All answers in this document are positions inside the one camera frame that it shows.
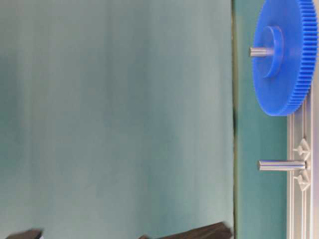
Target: metal frame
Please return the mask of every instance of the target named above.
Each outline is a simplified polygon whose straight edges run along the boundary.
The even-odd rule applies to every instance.
[[[318,14],[319,0],[314,3]],[[287,127],[287,160],[304,160],[307,165],[303,173],[287,175],[287,239],[319,239],[318,61],[311,90],[302,107],[288,116]]]

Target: plastic gear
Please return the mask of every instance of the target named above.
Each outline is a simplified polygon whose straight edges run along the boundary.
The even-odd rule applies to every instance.
[[[266,47],[272,54],[252,60],[255,92],[265,113],[287,116],[300,107],[315,71],[317,40],[312,0],[265,1],[254,47]]]

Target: green backdrop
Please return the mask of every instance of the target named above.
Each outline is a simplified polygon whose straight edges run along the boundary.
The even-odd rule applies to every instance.
[[[287,158],[286,117],[261,111],[248,57],[263,2],[233,1],[237,239],[286,238],[286,173],[257,171],[258,160]]]
[[[233,226],[230,1],[2,0],[0,32],[0,238]]]

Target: metal rod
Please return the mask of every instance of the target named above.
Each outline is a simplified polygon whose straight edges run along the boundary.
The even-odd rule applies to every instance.
[[[260,171],[294,171],[303,169],[306,169],[304,161],[261,160],[258,162],[258,170]]]
[[[271,55],[273,55],[272,50],[266,47],[250,47],[249,48],[250,57],[264,57],[264,56],[271,56]]]

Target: dark object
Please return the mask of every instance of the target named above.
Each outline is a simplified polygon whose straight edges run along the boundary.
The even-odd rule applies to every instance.
[[[25,232],[12,234],[6,239],[40,239],[41,236],[42,230],[31,229]]]
[[[231,230],[224,223],[216,223],[159,239],[230,239],[232,236]]]

